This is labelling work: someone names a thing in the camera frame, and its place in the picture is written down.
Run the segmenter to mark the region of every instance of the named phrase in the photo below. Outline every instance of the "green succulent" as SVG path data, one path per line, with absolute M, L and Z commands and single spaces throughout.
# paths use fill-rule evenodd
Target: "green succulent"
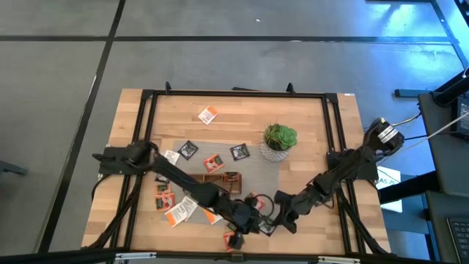
M 269 125 L 264 131 L 264 142 L 273 150 L 286 150 L 296 145 L 296 131 L 277 123 Z

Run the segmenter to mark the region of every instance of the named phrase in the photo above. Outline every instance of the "wooden table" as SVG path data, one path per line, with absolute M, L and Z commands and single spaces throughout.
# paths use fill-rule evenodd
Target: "wooden table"
M 363 130 L 354 95 L 338 94 L 345 139 L 349 148 L 361 145 Z M 140 89 L 124 89 L 117 106 L 109 144 L 124 147 L 131 142 L 141 97 Z M 208 105 L 218 116 L 205 125 L 197 116 Z M 146 124 L 147 113 L 142 124 Z M 335 120 L 331 114 L 334 142 L 339 150 Z M 161 152 L 172 150 L 176 140 L 246 143 L 259 147 L 262 132 L 269 122 L 277 121 L 298 132 L 298 145 L 280 163 L 278 187 L 297 194 L 314 176 L 327 169 L 328 151 L 322 104 L 310 98 L 245 98 L 215 96 L 158 96 L 151 140 Z M 144 136 L 142 125 L 140 138 Z M 94 242 L 116 213 L 123 176 L 113 175 L 97 188 L 91 206 L 83 246 Z M 184 252 L 225 252 L 224 227 L 181 223 L 171 228 L 155 210 L 154 175 L 144 177 L 131 249 Z M 355 192 L 362 221 L 386 250 L 390 250 L 377 192 L 364 180 L 355 181 Z M 124 219 L 118 245 L 123 244 Z M 263 234 L 245 235 L 242 251 L 282 254 L 344 254 L 337 206 L 313 208 L 297 221 L 298 232 L 291 234 L 280 226 L 269 238 Z M 348 219 L 352 249 L 357 251 L 355 231 Z

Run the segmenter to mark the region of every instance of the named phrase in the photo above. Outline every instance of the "black desk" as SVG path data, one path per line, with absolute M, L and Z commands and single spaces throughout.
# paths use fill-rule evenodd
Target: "black desk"
M 440 261 L 458 263 L 446 218 L 468 217 L 469 198 L 441 194 L 435 191 L 428 191 L 425 194 L 429 220 L 432 222 L 432 229 L 435 233 Z
M 418 102 L 428 135 L 450 123 L 451 107 L 437 106 L 430 94 L 419 95 Z M 429 140 L 429 145 L 435 171 L 381 189 L 382 204 L 422 194 L 425 191 L 442 191 L 446 194 L 469 197 L 469 145 L 452 135 L 434 136 Z

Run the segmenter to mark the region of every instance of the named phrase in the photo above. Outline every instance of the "white pot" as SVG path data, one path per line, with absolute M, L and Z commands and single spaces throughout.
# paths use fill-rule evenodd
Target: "white pot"
M 268 161 L 279 162 L 279 161 L 284 160 L 288 156 L 288 153 L 290 152 L 291 149 L 292 147 L 289 147 L 286 150 L 277 151 L 277 150 L 271 149 L 264 142 L 261 142 L 261 153 L 264 156 L 264 158 L 266 158 Z

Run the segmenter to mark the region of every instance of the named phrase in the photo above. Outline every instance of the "potted plant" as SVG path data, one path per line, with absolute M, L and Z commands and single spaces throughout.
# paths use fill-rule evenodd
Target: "potted plant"
M 269 161 L 281 161 L 296 145 L 296 131 L 275 123 L 266 127 L 261 142 L 261 153 Z

